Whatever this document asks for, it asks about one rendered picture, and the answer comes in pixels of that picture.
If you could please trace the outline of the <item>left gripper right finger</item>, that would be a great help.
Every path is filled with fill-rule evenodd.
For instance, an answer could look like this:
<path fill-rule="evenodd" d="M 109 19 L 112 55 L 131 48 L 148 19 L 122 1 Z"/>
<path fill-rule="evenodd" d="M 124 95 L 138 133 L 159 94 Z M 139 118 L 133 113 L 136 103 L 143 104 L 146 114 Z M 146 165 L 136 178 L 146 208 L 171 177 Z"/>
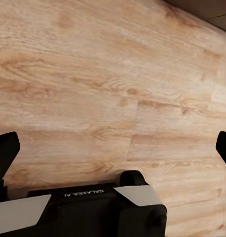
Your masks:
<path fill-rule="evenodd" d="M 216 142 L 216 150 L 222 157 L 222 159 L 226 163 L 226 132 L 225 131 L 220 131 L 217 142 Z"/>

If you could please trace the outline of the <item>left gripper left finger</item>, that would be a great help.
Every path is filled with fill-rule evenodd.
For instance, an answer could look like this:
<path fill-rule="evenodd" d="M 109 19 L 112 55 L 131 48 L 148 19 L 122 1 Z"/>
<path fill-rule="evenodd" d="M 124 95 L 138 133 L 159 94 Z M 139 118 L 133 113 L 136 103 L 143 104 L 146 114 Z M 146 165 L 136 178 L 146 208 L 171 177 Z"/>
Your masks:
<path fill-rule="evenodd" d="M 0 135 L 0 182 L 19 151 L 16 131 Z"/>

